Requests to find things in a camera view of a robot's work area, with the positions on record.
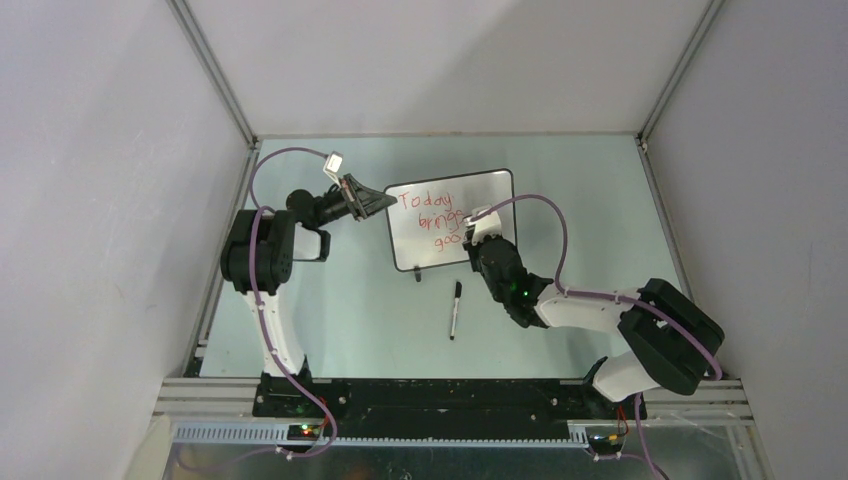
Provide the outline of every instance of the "metal frame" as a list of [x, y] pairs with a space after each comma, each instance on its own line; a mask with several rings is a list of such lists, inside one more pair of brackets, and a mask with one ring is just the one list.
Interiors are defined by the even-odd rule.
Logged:
[[194, 49], [194, 53], [197, 54], [200, 65], [203, 66], [203, 70], [209, 76], [209, 81], [212, 82], [212, 86], [215, 87], [215, 90], [221, 97], [224, 107], [236, 123], [242, 137], [244, 137], [244, 141], [252, 147], [256, 143], [256, 134], [250, 128], [247, 117], [236, 99], [235, 92], [233, 92], [233, 88], [230, 86], [230, 82], [227, 81], [221, 65], [215, 58], [215, 54], [206, 40], [206, 35], [203, 34], [203, 30], [200, 28], [194, 13], [191, 11], [191, 7], [188, 6], [188, 1], [168, 0], [168, 5], [174, 12], [174, 16], [177, 18], [180, 27], [182, 27], [188, 43]]
[[[238, 103], [236, 95], [224, 75], [220, 64], [200, 28], [188, 0], [168, 0], [174, 16], [180, 23], [188, 42], [191, 44], [204, 71], [218, 92], [219, 97], [237, 128], [249, 146], [248, 159], [239, 180], [239, 190], [234, 195], [231, 217], [243, 205], [247, 194], [247, 182], [253, 165], [257, 161], [260, 143], [255, 132]], [[668, 80], [665, 82], [644, 125], [636, 134], [636, 144], [648, 185], [651, 189], [660, 223], [672, 254], [675, 271], [680, 286], [687, 297], [693, 298], [692, 287], [684, 269], [684, 262], [676, 241], [672, 222], [662, 198], [657, 178], [648, 155], [648, 141], [654, 133], [666, 107], [690, 68], [693, 59], [721, 12], [725, 0], [710, 0], [697, 26], [678, 58]], [[289, 138], [273, 136], [268, 138]], [[220, 243], [223, 245], [226, 228], [222, 231]], [[192, 363], [199, 365], [198, 359], [204, 355], [206, 339], [211, 328], [212, 317], [218, 303], [218, 294], [222, 287], [222, 277], [218, 268], [213, 268], [207, 288], [207, 298], [195, 322], [194, 335], [187, 349], [187, 358], [183, 372]], [[299, 423], [304, 419], [257, 419], [252, 416], [254, 395], [258, 379], [226, 378], [169, 378], [165, 379], [154, 408], [154, 419], [168, 415], [175, 422], [175, 442], [192, 443], [279, 443], [284, 435], [283, 427]], [[769, 463], [765, 457], [762, 439], [754, 424], [753, 415], [747, 397], [739, 380], [702, 382], [698, 391], [691, 397], [682, 397], [665, 390], [645, 392], [645, 404], [648, 419], [646, 426], [692, 427], [725, 426], [741, 478], [773, 479]], [[576, 420], [569, 422], [572, 438], [562, 442], [521, 443], [515, 442], [431, 442], [426, 446], [531, 446], [531, 447], [582, 447], [586, 442], [586, 429], [609, 427], [614, 424], [608, 420]], [[410, 443], [392, 439], [363, 440], [340, 438], [339, 445], [404, 445]]]
[[[226, 223], [224, 223], [224, 225], [231, 224], [236, 213], [238, 213], [239, 209], [241, 209], [242, 205], [244, 205], [245, 199], [247, 198], [247, 190], [249, 187], [248, 183], [250, 182], [250, 172], [253, 171], [253, 167], [256, 165], [260, 147], [261, 142], [249, 148], [247, 151], [244, 168], [242, 169], [239, 177], [238, 189], [233, 192], [230, 214], [227, 216]], [[227, 233], [228, 230], [226, 227], [221, 229], [221, 235], [218, 239], [218, 247], [216, 250], [217, 252], [220, 252], [221, 249], [224, 248], [224, 242], [227, 240]], [[201, 307], [197, 319], [194, 322], [194, 326], [191, 330], [192, 334], [188, 346], [186, 347], [185, 356], [183, 357], [183, 362], [181, 364], [182, 368], [180, 370], [181, 375], [197, 376], [200, 374], [200, 364], [206, 351], [209, 331], [212, 328], [212, 317], [215, 315], [215, 310], [218, 308], [218, 299], [221, 296], [221, 288], [224, 283], [224, 278], [221, 276], [221, 269], [218, 264], [219, 261], [216, 256], [213, 259], [213, 263], [210, 268], [203, 307]]]
[[660, 218], [660, 225], [665, 235], [665, 241], [668, 249], [671, 252], [671, 261], [674, 264], [674, 271], [677, 273], [677, 279], [680, 281], [680, 290], [684, 295], [693, 302], [695, 294], [692, 291], [692, 284], [689, 282], [689, 276], [686, 275], [686, 269], [683, 263], [683, 256], [680, 253], [677, 236], [672, 227], [671, 217], [668, 209], [665, 207], [662, 192], [660, 190], [657, 177], [654, 174], [654, 169], [651, 166], [651, 160], [648, 158], [648, 148], [644, 141], [636, 137], [636, 149], [639, 151], [639, 158], [642, 160], [642, 168], [645, 170], [645, 178], [648, 180], [648, 188], [651, 189], [651, 196], [654, 197], [654, 205], [657, 208], [657, 215]]
[[[561, 383], [573, 383], [562, 380]], [[177, 426], [184, 428], [175, 441], [199, 443], [257, 443], [278, 441], [279, 427], [298, 425], [321, 419], [257, 418], [252, 415], [259, 380], [255, 378], [170, 378], [165, 379], [153, 410], [153, 417], [167, 415]], [[748, 429], [754, 427], [753, 414], [739, 380], [704, 381], [692, 396], [682, 396], [663, 389], [644, 393], [648, 427], [726, 426]], [[572, 420], [569, 427], [575, 432], [570, 440], [557, 442], [462, 442], [430, 441], [443, 446], [570, 446], [583, 438], [586, 428], [611, 427], [615, 420]], [[200, 429], [203, 432], [190, 431]], [[261, 430], [256, 437], [251, 432]], [[340, 445], [405, 445], [416, 442], [393, 439], [345, 438]]]
[[657, 101], [654, 103], [651, 113], [648, 114], [645, 124], [642, 126], [642, 129], [639, 130], [640, 139], [647, 140], [650, 138], [651, 134], [654, 133], [657, 122], [659, 122], [669, 100], [673, 96], [675, 90], [677, 90], [677, 86], [680, 84], [680, 80], [683, 78], [683, 75], [687, 70], [689, 70], [689, 67], [692, 64], [692, 59], [695, 58], [698, 50], [700, 50], [701, 45], [704, 42], [704, 38], [706, 38], [712, 28], [715, 19], [718, 17], [718, 14], [724, 6], [724, 3], [725, 0], [710, 0], [710, 3], [707, 4], [707, 7], [704, 9], [704, 13], [701, 14], [701, 18], [698, 19], [695, 29], [689, 36], [689, 40], [686, 42], [683, 52], [674, 64], [671, 75], [668, 77], [668, 80], [666, 80], [665, 85], [663, 85], [663, 89], [660, 91], [660, 95], [657, 97]]

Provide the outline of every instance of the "whiteboard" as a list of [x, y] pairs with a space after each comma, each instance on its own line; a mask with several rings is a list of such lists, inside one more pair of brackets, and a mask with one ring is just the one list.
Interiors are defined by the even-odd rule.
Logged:
[[[386, 209], [395, 268], [407, 272], [468, 261], [462, 249], [463, 218], [484, 205], [514, 196], [507, 169], [390, 185], [398, 201]], [[503, 236], [516, 243], [515, 204], [498, 211]]]

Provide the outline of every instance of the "white wall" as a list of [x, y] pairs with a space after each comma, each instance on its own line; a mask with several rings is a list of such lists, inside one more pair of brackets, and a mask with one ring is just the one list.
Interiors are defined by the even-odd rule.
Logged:
[[3, 478], [119, 478], [246, 147], [167, 4], [0, 10]]
[[778, 479], [848, 478], [848, 4], [728, 2], [651, 138]]
[[260, 134], [635, 132], [706, 4], [191, 2]]

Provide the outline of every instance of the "red handwritten text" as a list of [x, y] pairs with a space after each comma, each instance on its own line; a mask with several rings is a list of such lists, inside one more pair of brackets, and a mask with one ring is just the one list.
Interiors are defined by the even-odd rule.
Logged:
[[460, 242], [462, 242], [462, 237], [453, 233], [451, 235], [446, 236], [445, 238], [442, 238], [442, 237], [437, 238], [436, 241], [433, 243], [433, 245], [435, 245], [436, 248], [438, 248], [440, 252], [444, 252], [445, 251], [445, 245], [448, 245], [450, 243], [460, 243]]
[[447, 193], [445, 195], [437, 196], [434, 199], [430, 195], [429, 190], [427, 190], [427, 196], [426, 197], [421, 196], [421, 195], [417, 195], [415, 197], [410, 198], [409, 192], [404, 192], [404, 193], [401, 193], [400, 195], [398, 195], [398, 198], [400, 198], [401, 202], [403, 202], [403, 209], [404, 210], [408, 210], [410, 207], [418, 208], [422, 205], [428, 206], [428, 207], [432, 206], [432, 205], [436, 205], [436, 206], [447, 207], [445, 209], [446, 212], [450, 212], [451, 210], [453, 210], [453, 198], [452, 197], [453, 196], [450, 193]]
[[450, 233], [453, 233], [462, 226], [463, 218], [465, 218], [465, 214], [462, 213], [462, 210], [458, 209], [447, 214], [432, 213], [429, 216], [419, 213], [418, 226], [425, 230], [444, 229], [450, 230]]

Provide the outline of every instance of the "robotic arm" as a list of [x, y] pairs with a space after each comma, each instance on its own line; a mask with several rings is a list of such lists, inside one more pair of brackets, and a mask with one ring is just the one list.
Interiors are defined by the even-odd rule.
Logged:
[[[646, 310], [620, 301], [598, 301], [592, 292], [560, 292], [549, 278], [527, 271], [518, 249], [501, 235], [500, 217], [492, 212], [466, 219], [463, 248], [471, 269], [479, 272], [492, 298], [501, 303], [515, 323], [531, 326], [577, 327], [622, 337], [631, 350], [602, 358], [589, 371], [590, 383], [610, 402], [657, 386], [681, 395], [694, 393], [707, 361], [686, 339]], [[683, 294], [664, 280], [651, 279], [642, 288], [613, 292], [614, 298], [637, 298], [675, 319], [710, 354], [724, 341], [724, 332]]]
[[[346, 174], [335, 174], [342, 157], [333, 153], [324, 171], [334, 184], [324, 195], [313, 196], [306, 190], [295, 190], [286, 199], [286, 210], [263, 216], [259, 222], [256, 245], [256, 281], [263, 304], [266, 325], [272, 344], [286, 369], [298, 374], [306, 355], [297, 339], [291, 315], [278, 287], [288, 282], [293, 262], [323, 262], [330, 254], [330, 234], [321, 227], [347, 215], [364, 220], [397, 203], [397, 199], [370, 189]], [[221, 253], [221, 273], [242, 294], [253, 314], [257, 332], [261, 326], [256, 296], [250, 285], [250, 236], [256, 210], [240, 210]], [[272, 377], [283, 377], [266, 343], [261, 342], [264, 371]]]

